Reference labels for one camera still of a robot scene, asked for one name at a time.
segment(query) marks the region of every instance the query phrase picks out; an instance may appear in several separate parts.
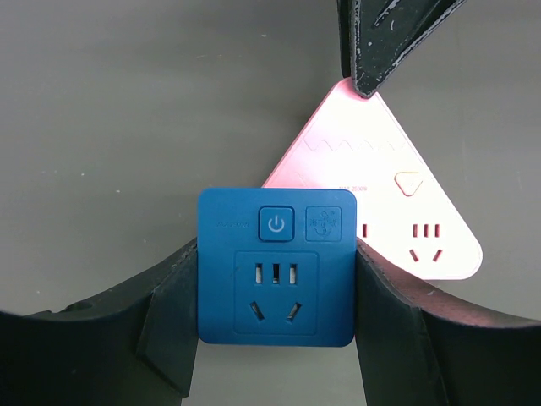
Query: black clamp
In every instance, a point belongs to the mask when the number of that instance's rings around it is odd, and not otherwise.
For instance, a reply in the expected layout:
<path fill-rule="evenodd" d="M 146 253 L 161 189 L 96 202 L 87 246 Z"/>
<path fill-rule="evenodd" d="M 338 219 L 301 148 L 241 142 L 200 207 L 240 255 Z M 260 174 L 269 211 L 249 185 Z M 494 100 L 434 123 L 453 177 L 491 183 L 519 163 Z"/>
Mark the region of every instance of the black clamp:
<path fill-rule="evenodd" d="M 370 98 L 465 0 L 337 0 L 342 75 Z"/>
<path fill-rule="evenodd" d="M 59 313 L 0 312 L 0 405 L 179 406 L 197 335 L 192 241 Z"/>
<path fill-rule="evenodd" d="M 368 406 L 539 404 L 541 321 L 446 294 L 368 246 L 359 245 L 357 259 L 355 328 Z"/>

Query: electrical outlet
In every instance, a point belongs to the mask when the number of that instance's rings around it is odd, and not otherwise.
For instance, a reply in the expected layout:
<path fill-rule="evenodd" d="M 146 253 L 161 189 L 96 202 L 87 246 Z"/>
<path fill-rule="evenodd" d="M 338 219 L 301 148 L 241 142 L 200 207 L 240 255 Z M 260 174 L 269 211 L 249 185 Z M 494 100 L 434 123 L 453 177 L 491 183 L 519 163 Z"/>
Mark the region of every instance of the electrical outlet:
<path fill-rule="evenodd" d="M 264 188 L 352 191 L 357 236 L 416 277 L 465 279 L 481 266 L 479 242 L 380 95 L 360 98 L 350 79 L 323 100 Z"/>
<path fill-rule="evenodd" d="M 206 343 L 342 347 L 353 338 L 357 202 L 347 190 L 208 189 L 198 207 Z"/>

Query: power button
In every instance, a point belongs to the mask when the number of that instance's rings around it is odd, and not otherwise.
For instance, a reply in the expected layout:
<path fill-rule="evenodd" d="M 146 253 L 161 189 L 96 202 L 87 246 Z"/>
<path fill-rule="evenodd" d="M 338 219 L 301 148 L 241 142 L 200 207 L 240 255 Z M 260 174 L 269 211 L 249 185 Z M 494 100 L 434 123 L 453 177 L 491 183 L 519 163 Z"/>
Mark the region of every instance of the power button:
<path fill-rule="evenodd" d="M 291 241 L 293 239 L 293 210 L 290 207 L 262 207 L 260 239 Z"/>

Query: triangular power strip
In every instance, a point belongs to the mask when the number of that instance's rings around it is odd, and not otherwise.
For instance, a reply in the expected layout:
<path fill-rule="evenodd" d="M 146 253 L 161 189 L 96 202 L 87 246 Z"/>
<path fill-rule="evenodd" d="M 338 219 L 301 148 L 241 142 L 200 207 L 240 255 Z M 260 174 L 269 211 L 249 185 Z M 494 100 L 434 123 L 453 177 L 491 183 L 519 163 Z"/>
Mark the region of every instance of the triangular power strip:
<path fill-rule="evenodd" d="M 357 236 L 425 280 L 472 276 L 483 251 L 379 94 L 340 81 L 267 179 L 265 188 L 349 189 Z"/>

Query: socket hole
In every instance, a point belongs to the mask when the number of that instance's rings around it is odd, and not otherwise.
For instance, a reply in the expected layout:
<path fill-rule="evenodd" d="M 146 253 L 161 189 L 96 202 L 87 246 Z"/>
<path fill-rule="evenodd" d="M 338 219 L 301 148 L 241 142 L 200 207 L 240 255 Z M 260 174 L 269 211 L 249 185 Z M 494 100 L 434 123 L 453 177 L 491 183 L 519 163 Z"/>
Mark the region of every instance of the socket hole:
<path fill-rule="evenodd" d="M 272 282 L 280 283 L 280 265 L 272 264 Z"/>
<path fill-rule="evenodd" d="M 287 317 L 287 321 L 290 321 L 290 322 L 293 321 L 293 319 L 297 316 L 298 311 L 300 310 L 300 308 L 301 308 L 300 303 L 294 304 L 293 308 L 289 312 L 289 316 Z"/>
<path fill-rule="evenodd" d="M 409 253 L 415 262 L 419 261 L 419 257 L 417 256 L 417 254 L 415 254 L 414 250 L 409 250 Z"/>
<path fill-rule="evenodd" d="M 263 264 L 255 264 L 255 282 L 263 283 Z"/>
<path fill-rule="evenodd" d="M 289 266 L 289 283 L 292 285 L 297 284 L 297 264 L 291 264 Z"/>
<path fill-rule="evenodd" d="M 440 256 L 441 256 L 441 253 L 442 253 L 442 252 L 443 252 L 442 250 L 437 250 L 437 251 L 436 251 L 436 255 L 434 255 L 434 258 L 432 258 L 432 261 L 437 262 L 438 259 L 439 259 Z"/>
<path fill-rule="evenodd" d="M 250 307 L 255 313 L 255 316 L 257 317 L 257 320 L 263 321 L 265 317 L 263 316 L 263 312 L 261 311 L 260 307 L 257 305 L 257 303 L 252 302 L 250 303 Z"/>

